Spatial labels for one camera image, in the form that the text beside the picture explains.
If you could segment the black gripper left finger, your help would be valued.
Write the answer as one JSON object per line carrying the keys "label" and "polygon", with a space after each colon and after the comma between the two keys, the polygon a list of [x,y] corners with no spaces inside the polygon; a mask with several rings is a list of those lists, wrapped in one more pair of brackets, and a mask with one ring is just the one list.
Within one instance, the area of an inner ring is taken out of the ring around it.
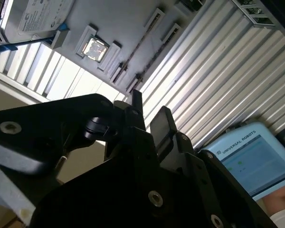
{"label": "black gripper left finger", "polygon": [[34,211],[63,186],[56,179],[63,158],[98,140],[107,144],[105,162],[159,168],[142,105],[134,91],[130,104],[91,94],[0,111],[0,198],[15,211]]}

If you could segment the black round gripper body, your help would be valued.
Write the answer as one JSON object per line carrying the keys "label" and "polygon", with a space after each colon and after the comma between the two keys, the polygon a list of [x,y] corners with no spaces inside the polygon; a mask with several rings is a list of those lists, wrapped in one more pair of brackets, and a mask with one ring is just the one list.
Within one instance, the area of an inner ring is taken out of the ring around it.
{"label": "black round gripper body", "polygon": [[32,228],[202,228],[204,213],[182,175],[114,158],[49,193]]}

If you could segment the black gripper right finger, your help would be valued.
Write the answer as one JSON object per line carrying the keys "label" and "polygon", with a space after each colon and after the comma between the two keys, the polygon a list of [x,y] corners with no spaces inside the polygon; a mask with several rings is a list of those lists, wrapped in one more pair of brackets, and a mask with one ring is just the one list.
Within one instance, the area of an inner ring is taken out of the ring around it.
{"label": "black gripper right finger", "polygon": [[181,202],[193,207],[187,219],[201,228],[275,227],[212,152],[194,151],[189,138],[177,130],[169,108],[159,110],[150,128],[161,167],[193,185],[178,193]]}

